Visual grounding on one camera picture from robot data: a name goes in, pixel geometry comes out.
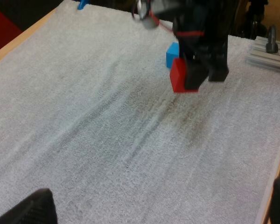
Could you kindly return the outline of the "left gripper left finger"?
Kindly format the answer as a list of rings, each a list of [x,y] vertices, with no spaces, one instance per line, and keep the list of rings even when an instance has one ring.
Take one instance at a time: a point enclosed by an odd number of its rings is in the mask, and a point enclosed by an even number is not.
[[[38,189],[0,216],[0,224],[57,224],[52,191]]]

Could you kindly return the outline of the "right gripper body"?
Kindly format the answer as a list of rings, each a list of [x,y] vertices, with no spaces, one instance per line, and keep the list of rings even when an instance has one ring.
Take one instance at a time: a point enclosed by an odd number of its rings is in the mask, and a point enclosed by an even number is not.
[[[151,17],[168,20],[180,58],[226,58],[237,0],[153,0]]]

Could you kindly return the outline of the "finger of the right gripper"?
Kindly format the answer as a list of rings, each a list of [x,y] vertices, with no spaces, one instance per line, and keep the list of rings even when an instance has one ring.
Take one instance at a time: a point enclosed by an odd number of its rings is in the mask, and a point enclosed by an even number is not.
[[[228,73],[227,65],[228,36],[216,42],[211,49],[209,82],[224,82]]]
[[[184,59],[186,65],[184,87],[189,91],[197,91],[207,78],[209,70],[207,66],[194,55],[192,57],[186,57],[184,54]]]

